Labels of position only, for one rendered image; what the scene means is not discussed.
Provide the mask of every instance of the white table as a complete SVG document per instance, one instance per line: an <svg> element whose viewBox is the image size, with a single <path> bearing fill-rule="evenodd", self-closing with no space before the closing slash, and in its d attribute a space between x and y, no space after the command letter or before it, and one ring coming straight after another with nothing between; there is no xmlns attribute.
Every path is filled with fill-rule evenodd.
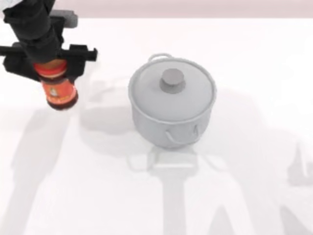
<svg viewBox="0 0 313 235"><path fill-rule="evenodd" d="M0 68L0 235L311 235L312 25L83 19L64 47L100 54L65 113ZM0 35L15 42L6 25ZM159 152L131 120L128 80L159 52L218 86L207 132L181 153Z"/></svg>

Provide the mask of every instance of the metal cooking pot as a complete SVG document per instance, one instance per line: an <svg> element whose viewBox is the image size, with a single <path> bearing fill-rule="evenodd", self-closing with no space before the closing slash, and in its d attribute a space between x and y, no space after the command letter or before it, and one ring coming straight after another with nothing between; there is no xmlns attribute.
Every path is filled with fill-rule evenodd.
<svg viewBox="0 0 313 235"><path fill-rule="evenodd" d="M158 147L194 144L207 129L216 92L203 67L166 53L153 55L129 83L135 127Z"/></svg>

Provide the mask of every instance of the can lid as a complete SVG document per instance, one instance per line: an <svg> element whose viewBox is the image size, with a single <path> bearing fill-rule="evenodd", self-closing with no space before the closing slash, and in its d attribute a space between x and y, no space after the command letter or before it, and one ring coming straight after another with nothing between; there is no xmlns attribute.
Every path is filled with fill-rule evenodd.
<svg viewBox="0 0 313 235"><path fill-rule="evenodd" d="M34 64L34 69L42 76L50 76L64 72L67 69L66 60L55 60L47 64Z"/></svg>
<svg viewBox="0 0 313 235"><path fill-rule="evenodd" d="M145 116L161 122L184 122L212 108L216 86L203 67L168 57L149 61L135 72L129 97Z"/></svg>

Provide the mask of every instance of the pot handle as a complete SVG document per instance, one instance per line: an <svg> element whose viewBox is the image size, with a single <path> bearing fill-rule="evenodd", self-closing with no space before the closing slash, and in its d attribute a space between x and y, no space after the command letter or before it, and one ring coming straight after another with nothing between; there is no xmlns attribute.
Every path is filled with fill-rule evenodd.
<svg viewBox="0 0 313 235"><path fill-rule="evenodd" d="M198 126L196 125L195 126L195 129L194 129L194 133L196 135L196 138L193 140L193 142L197 142L201 136L199 134L199 129L198 129ZM179 142L177 140L175 140L175 138L172 136L172 134L170 133L170 131L166 131L165 132L167 138L174 144L178 144L178 145L188 145L190 142L187 142L187 143L183 143L183 142Z"/></svg>
<svg viewBox="0 0 313 235"><path fill-rule="evenodd" d="M165 56L165 57L168 57L168 58L173 58L173 56L170 55L170 54L167 54L167 53L159 53L159 54L154 54L154 55L150 56L148 62L151 62L151 61L153 61L155 58L161 57L161 56Z"/></svg>

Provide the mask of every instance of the pot rim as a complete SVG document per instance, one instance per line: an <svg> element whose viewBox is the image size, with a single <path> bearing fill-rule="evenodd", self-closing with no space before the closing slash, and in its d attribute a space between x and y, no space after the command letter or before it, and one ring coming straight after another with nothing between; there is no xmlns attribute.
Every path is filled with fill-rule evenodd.
<svg viewBox="0 0 313 235"><path fill-rule="evenodd" d="M147 113L145 113L142 109L139 108L139 106L137 105L137 103L134 100L134 96L133 96L133 87L134 87L134 83L136 78L138 77L138 75L147 67L149 67L150 65L159 63L160 61L178 61L178 62L185 62L188 64L191 64L192 66L200 69L207 77L207 79L211 82L212 84L212 99L210 101L210 103L207 105L207 107L200 112L199 114L197 114L196 116L194 116L193 118L189 118L189 119L185 119L185 120L180 120L180 121L167 121L167 120L160 120L158 118L154 118L150 115L148 115ZM189 123L189 122L193 122L198 120L201 116L203 116L203 114L205 114L208 110L212 110L213 105L215 104L216 98L217 98L217 87L216 87L216 83L213 80L211 74L201 65L187 60L187 59L183 59L183 58L176 58L176 57L168 57L168 58L163 58L163 59L155 59L153 61L149 61L148 63L144 64L143 66L141 66L139 69L136 70L136 72L133 74L133 76L130 79L129 85L128 85L128 97L129 100L132 104L132 107L135 108L141 115L143 115L144 117L154 121L154 122L158 122L160 124L167 124L167 125L174 125L174 124L185 124L185 123Z"/></svg>

